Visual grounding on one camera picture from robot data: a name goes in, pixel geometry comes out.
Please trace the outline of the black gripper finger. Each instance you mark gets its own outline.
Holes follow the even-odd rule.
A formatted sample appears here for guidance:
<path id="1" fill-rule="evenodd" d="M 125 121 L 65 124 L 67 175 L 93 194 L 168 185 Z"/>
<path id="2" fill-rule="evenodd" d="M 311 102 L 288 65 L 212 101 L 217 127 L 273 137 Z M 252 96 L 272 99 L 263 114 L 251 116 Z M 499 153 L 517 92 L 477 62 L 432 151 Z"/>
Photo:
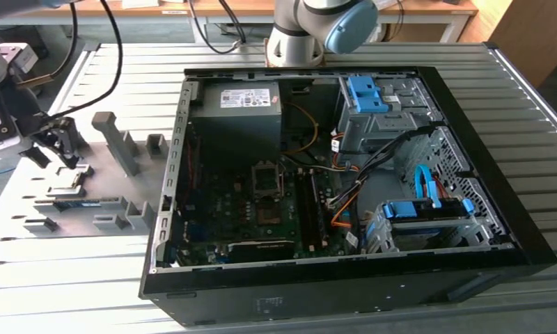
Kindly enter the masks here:
<path id="1" fill-rule="evenodd" d="M 23 137 L 20 156 L 31 160 L 39 168 L 45 169 L 56 154 L 52 135 L 33 135 Z"/>
<path id="2" fill-rule="evenodd" d="M 75 169 L 80 160 L 77 153 L 80 136 L 75 119 L 71 117 L 57 118 L 48 125 L 49 127 L 44 133 L 45 147 L 56 154 L 65 167 Z"/>

